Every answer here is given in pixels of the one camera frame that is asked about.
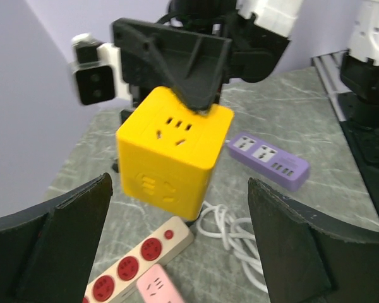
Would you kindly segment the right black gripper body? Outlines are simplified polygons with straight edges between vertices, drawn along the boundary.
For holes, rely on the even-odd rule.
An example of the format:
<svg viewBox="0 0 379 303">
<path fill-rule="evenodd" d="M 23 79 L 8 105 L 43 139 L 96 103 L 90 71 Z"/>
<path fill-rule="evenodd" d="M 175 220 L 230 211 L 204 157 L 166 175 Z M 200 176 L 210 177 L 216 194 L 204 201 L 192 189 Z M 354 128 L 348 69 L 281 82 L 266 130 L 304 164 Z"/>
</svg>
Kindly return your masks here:
<svg viewBox="0 0 379 303">
<path fill-rule="evenodd" d="M 248 83 L 264 80 L 285 52 L 288 37 L 263 28 L 258 24 L 259 18 L 259 13 L 241 16 L 235 1 L 171 1 L 167 13 L 155 23 L 231 40 L 226 71 L 215 96 L 216 104 L 223 84 L 233 78 Z M 140 104 L 154 89 L 128 86 L 134 104 Z"/>
</svg>

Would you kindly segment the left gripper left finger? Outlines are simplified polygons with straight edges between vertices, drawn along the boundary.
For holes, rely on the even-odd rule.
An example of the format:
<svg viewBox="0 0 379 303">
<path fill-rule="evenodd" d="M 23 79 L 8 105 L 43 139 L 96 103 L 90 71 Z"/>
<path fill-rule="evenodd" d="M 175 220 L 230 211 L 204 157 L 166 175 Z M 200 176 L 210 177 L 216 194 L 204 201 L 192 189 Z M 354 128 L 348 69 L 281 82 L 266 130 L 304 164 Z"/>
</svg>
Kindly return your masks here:
<svg viewBox="0 0 379 303">
<path fill-rule="evenodd" d="M 113 194 L 108 173 L 0 218 L 0 302 L 82 302 Z"/>
</svg>

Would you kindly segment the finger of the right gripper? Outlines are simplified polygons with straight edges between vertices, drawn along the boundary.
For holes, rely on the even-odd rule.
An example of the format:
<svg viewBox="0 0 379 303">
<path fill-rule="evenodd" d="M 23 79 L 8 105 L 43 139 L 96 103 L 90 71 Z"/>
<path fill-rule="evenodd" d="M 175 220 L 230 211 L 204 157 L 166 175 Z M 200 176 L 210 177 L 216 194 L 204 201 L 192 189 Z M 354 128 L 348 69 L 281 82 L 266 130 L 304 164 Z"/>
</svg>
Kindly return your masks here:
<svg viewBox="0 0 379 303">
<path fill-rule="evenodd" d="M 113 22 L 124 82 L 166 86 L 192 111 L 208 111 L 222 84 L 231 40 L 120 18 Z"/>
</svg>

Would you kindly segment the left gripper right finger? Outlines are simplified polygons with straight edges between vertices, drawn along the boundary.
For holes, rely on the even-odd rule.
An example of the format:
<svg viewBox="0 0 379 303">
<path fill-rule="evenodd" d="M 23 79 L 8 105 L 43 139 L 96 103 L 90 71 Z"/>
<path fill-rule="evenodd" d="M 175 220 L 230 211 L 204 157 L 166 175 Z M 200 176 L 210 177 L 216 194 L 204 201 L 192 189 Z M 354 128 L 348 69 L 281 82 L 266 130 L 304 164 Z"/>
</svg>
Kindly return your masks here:
<svg viewBox="0 0 379 303">
<path fill-rule="evenodd" d="M 248 206 L 272 302 L 379 302 L 379 232 L 248 181 Z"/>
</svg>

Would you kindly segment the yellow cube socket adapter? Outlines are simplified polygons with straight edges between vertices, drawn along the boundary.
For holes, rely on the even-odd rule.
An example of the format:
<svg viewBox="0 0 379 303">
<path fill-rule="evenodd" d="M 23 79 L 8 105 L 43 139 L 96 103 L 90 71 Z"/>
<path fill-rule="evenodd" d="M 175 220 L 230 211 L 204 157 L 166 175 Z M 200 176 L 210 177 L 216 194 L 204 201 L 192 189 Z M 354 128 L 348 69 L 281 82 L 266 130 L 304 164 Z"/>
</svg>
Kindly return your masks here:
<svg viewBox="0 0 379 303">
<path fill-rule="evenodd" d="M 219 104 L 195 114 L 172 90 L 153 89 L 116 132 L 124 194 L 195 220 L 233 118 Z"/>
</svg>

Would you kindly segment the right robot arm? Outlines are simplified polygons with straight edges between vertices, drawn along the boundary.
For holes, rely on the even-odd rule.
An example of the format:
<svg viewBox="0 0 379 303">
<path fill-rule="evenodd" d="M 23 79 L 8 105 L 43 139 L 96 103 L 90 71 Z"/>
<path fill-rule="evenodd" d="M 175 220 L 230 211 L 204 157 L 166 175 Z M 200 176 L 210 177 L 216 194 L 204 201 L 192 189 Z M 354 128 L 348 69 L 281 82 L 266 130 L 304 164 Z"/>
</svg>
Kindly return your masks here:
<svg viewBox="0 0 379 303">
<path fill-rule="evenodd" d="M 141 160 L 208 172 L 234 114 L 219 104 L 233 78 L 256 83 L 277 66 L 299 67 L 308 56 L 346 50 L 344 84 L 379 106 L 379 1 L 171 1 L 155 23 L 112 24 L 123 80 L 135 110 L 117 142 Z"/>
</svg>

